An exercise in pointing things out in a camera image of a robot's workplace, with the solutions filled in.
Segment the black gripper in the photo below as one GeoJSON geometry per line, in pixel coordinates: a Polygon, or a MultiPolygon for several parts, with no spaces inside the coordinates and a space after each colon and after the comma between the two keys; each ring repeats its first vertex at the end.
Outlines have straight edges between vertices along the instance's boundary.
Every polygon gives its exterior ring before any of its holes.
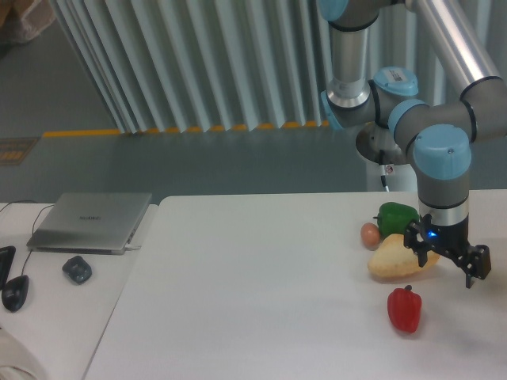
{"type": "Polygon", "coordinates": [[[451,226],[433,224],[430,214],[410,222],[403,234],[403,244],[413,251],[419,267],[426,266],[428,252],[448,258],[465,273],[465,286],[471,288],[473,278],[485,279],[491,270],[490,247],[470,245],[466,217],[451,226]]]}

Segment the white sleeved forearm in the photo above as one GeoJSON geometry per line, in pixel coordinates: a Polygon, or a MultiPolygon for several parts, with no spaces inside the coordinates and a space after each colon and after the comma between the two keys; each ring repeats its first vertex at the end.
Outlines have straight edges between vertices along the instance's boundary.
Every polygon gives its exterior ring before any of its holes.
{"type": "Polygon", "coordinates": [[[47,379],[35,356],[5,329],[1,329],[1,379],[47,379]]]}

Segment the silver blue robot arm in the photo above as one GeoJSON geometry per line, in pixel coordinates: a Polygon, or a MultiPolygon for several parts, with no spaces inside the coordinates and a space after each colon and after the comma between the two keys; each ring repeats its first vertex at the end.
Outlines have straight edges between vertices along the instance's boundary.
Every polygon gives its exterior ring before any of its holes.
{"type": "Polygon", "coordinates": [[[331,127],[369,122],[389,135],[414,170],[419,216],[404,229],[404,245],[420,266],[429,252],[451,260],[466,281],[490,273],[490,250],[468,241],[471,145],[506,134],[506,84],[456,1],[407,1],[425,26],[459,93],[454,104],[417,98],[417,79],[401,67],[367,79],[368,30],[387,1],[321,1],[331,32],[333,77],[322,92],[331,127]]]}

